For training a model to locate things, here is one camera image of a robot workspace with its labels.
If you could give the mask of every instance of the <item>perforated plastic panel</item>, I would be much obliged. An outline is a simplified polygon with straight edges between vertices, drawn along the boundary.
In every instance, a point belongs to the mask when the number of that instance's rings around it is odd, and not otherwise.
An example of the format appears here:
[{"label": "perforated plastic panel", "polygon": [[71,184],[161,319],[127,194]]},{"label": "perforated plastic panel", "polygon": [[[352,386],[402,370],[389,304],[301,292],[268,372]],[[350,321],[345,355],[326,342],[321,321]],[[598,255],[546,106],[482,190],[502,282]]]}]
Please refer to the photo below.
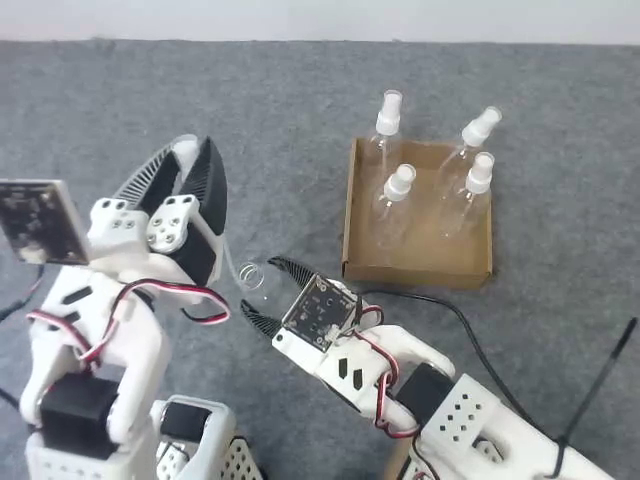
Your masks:
[{"label": "perforated plastic panel", "polygon": [[244,438],[235,438],[224,459],[222,480],[262,480],[262,474],[253,461],[249,445]]},{"label": "perforated plastic panel", "polygon": [[462,456],[478,438],[500,400],[468,375],[463,375],[447,395],[421,436],[435,442],[450,456]]}]

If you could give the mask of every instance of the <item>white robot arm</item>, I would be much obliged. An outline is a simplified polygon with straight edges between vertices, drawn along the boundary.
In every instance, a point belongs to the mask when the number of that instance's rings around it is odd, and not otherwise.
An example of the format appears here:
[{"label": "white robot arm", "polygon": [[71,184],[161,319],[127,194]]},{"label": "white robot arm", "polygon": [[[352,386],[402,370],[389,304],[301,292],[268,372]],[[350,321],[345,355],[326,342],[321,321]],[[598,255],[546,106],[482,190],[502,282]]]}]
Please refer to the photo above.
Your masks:
[{"label": "white robot arm", "polygon": [[[393,438],[413,438],[397,474],[402,480],[610,480],[576,450],[560,447],[468,375],[455,380],[450,360],[406,330],[382,325],[370,306],[342,283],[289,259],[273,265],[292,275],[301,293],[284,318],[245,316],[273,346],[325,383]],[[378,325],[368,326],[373,318]],[[417,364],[395,394],[399,368]],[[555,472],[559,454],[560,469]]]},{"label": "white robot arm", "polygon": [[[225,219],[224,167],[209,138],[179,137],[157,152],[95,203],[86,236],[61,182],[0,182],[0,220],[16,254],[65,265],[28,315],[33,369],[20,411],[36,430],[31,478],[226,478],[230,463],[261,478],[228,407],[155,400],[171,356],[155,300],[212,301],[218,312],[193,319],[200,324],[230,315],[208,288],[222,267]],[[104,365],[122,377],[100,378]],[[230,445],[244,452],[237,462],[226,458]]]}]

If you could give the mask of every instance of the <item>bottle cap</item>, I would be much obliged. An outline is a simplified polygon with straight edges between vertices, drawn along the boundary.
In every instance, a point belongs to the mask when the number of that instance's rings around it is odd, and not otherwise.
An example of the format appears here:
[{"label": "bottle cap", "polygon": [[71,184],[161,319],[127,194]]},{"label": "bottle cap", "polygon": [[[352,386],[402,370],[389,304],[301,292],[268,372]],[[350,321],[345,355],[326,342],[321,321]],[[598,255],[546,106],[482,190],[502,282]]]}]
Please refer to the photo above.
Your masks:
[{"label": "bottle cap", "polygon": [[198,137],[190,133],[179,136],[174,140],[171,151],[180,164],[180,172],[184,182],[200,153]]},{"label": "bottle cap", "polygon": [[471,120],[462,130],[462,140],[471,147],[479,147],[489,138],[493,128],[502,119],[502,113],[496,107],[487,107],[482,115]]},{"label": "bottle cap", "polygon": [[400,128],[400,107],[402,106],[402,94],[397,90],[384,92],[382,109],[378,113],[376,131],[380,135],[395,135]]},{"label": "bottle cap", "polygon": [[416,169],[413,165],[403,163],[384,184],[384,195],[393,202],[400,202],[407,198],[411,191],[411,184],[416,179]]},{"label": "bottle cap", "polygon": [[471,193],[485,193],[491,186],[491,177],[495,159],[488,152],[480,152],[473,161],[473,167],[467,174],[465,187]]}]

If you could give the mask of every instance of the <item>gray carpet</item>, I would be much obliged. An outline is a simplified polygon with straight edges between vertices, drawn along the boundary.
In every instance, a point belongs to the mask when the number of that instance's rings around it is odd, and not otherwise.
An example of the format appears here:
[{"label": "gray carpet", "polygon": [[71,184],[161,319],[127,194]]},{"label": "gray carpet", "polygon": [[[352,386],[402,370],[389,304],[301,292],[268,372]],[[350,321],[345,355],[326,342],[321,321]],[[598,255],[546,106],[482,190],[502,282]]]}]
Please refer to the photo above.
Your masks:
[{"label": "gray carpet", "polygon": [[[88,220],[93,201],[156,148],[211,134],[226,163],[236,259],[286,253],[338,276],[350,141],[391,87],[405,94],[410,138],[453,138],[486,105],[504,111],[488,143],[495,278],[478,292],[429,292],[460,305],[507,384],[559,433],[640,313],[640,49],[0,43],[2,176],[67,180]],[[0,242],[5,304],[34,272]],[[237,304],[228,276],[218,288]],[[379,302],[390,322],[495,391],[450,313]],[[169,309],[162,317],[174,353],[161,395],[229,404],[272,479],[380,476],[393,442],[239,314],[209,329]],[[27,328],[14,315],[0,329],[0,385],[18,394],[30,372]],[[573,442],[618,479],[640,477],[639,364],[640,335]],[[0,476],[25,478],[24,426],[4,404],[0,419]]]}]

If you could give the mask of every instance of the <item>cardboard box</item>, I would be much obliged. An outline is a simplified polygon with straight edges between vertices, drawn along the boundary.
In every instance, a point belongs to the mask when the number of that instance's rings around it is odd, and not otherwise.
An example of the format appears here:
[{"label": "cardboard box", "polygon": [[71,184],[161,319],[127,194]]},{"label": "cardboard box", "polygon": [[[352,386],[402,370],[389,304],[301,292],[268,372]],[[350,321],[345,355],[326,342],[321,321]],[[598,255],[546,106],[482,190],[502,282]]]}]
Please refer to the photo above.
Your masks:
[{"label": "cardboard box", "polygon": [[434,211],[429,207],[435,173],[451,151],[451,145],[405,142],[403,163],[417,170],[411,191],[412,222],[403,246],[382,261],[370,238],[369,216],[373,188],[369,179],[374,169],[363,166],[364,139],[353,141],[342,246],[342,276],[406,285],[439,285],[452,288],[480,288],[491,276],[491,209],[469,236],[444,239],[435,228]]}]

